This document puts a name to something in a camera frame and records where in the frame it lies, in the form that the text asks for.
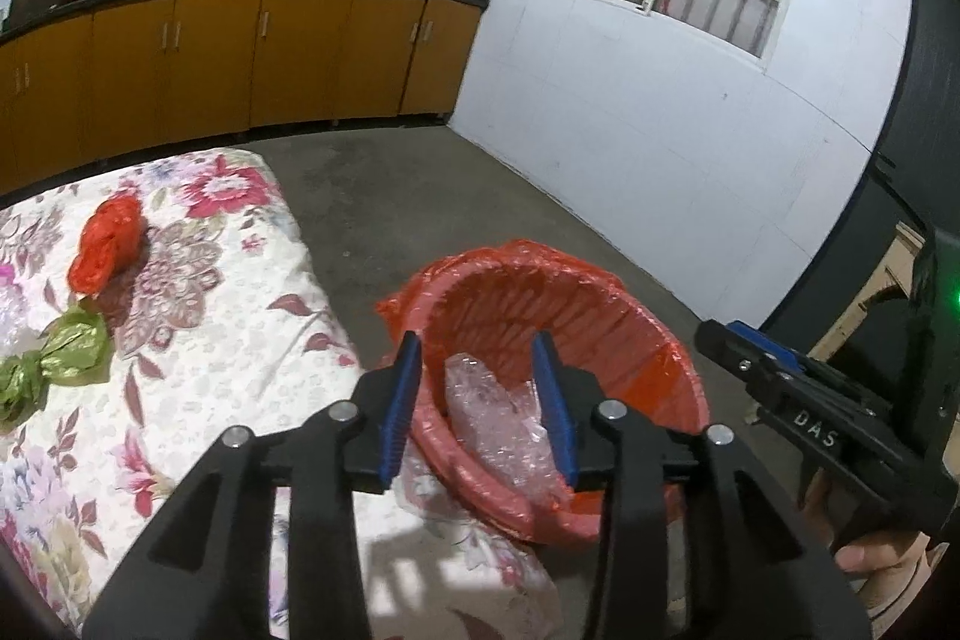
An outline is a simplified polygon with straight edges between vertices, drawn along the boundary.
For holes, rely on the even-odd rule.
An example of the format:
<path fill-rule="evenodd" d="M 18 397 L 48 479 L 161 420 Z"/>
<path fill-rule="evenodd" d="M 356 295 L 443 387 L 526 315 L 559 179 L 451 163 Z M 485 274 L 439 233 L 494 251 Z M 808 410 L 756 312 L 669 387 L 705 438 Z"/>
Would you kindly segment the right human hand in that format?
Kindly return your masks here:
<path fill-rule="evenodd" d="M 833 509 L 842 495 L 841 486 L 818 470 L 800 505 L 827 546 L 835 544 L 841 528 Z M 878 638 L 910 607 L 948 550 L 947 544 L 933 546 L 918 531 L 878 531 L 839 548 L 833 557 L 859 583 L 857 594 Z"/>

